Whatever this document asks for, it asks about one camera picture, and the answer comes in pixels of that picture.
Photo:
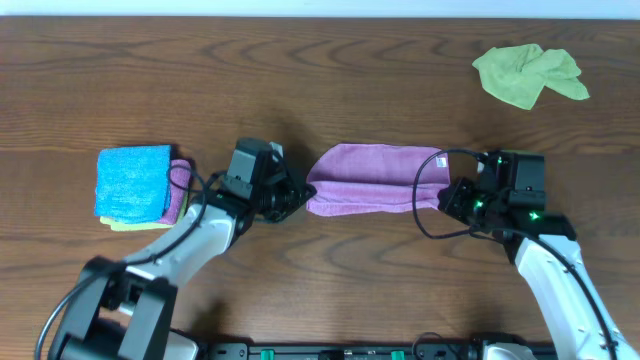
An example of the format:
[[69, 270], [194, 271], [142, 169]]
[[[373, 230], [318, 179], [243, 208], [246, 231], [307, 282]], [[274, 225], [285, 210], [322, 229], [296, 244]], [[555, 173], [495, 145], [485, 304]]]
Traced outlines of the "purple microfiber cloth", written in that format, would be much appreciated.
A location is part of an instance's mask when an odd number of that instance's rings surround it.
[[450, 185], [449, 161], [437, 148], [338, 144], [314, 164], [307, 182], [317, 194], [306, 205], [324, 217], [435, 209]]

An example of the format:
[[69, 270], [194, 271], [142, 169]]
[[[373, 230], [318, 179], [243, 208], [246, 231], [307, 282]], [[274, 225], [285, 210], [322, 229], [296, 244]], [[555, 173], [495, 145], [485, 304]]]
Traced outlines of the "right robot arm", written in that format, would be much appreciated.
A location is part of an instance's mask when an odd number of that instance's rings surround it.
[[524, 278], [560, 359], [637, 359], [586, 271], [568, 218], [545, 211], [541, 188], [467, 178], [441, 190], [438, 209], [491, 235]]

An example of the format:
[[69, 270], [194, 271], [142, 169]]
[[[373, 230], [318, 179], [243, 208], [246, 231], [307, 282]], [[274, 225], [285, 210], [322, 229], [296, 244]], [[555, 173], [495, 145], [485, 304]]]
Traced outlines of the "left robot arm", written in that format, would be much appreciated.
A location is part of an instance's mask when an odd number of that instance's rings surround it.
[[255, 218], [276, 224], [300, 209], [315, 188], [282, 166], [247, 180], [226, 173], [203, 183], [200, 197], [168, 232], [115, 262], [91, 259], [50, 318], [49, 347], [35, 358], [200, 359], [205, 345], [171, 326], [178, 291], [211, 259], [226, 252]]

